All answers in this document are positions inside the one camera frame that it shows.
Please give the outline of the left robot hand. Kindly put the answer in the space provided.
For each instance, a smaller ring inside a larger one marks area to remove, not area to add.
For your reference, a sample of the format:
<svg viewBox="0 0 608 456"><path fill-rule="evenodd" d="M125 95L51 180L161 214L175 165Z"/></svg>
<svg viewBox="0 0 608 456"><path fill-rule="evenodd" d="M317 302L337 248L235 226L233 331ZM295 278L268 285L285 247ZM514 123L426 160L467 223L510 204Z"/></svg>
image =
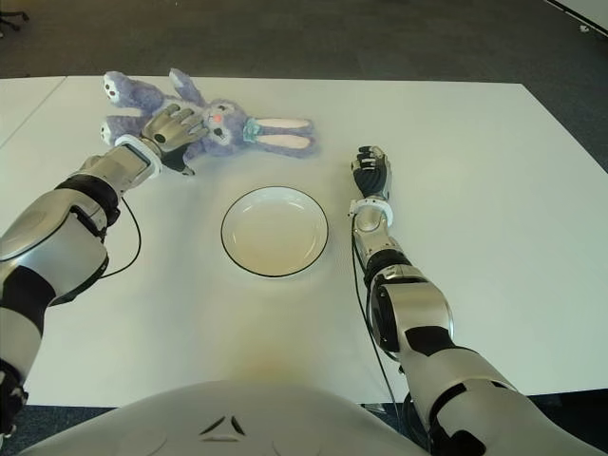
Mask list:
<svg viewBox="0 0 608 456"><path fill-rule="evenodd" d="M191 144L199 143L207 132L200 114L191 108L170 104L148 121L142 129L141 138L162 165L184 176L193 176L195 172L186 164L184 154Z"/></svg>

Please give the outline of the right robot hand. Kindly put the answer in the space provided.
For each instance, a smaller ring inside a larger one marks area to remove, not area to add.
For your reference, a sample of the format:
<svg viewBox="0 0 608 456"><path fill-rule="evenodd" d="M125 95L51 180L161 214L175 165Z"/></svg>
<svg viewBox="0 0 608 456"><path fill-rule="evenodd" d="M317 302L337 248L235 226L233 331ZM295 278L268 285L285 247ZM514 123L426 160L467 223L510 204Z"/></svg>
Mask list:
<svg viewBox="0 0 608 456"><path fill-rule="evenodd" d="M351 163L351 172L363 198L390 199L390 160L380 147L359 147L356 158Z"/></svg>

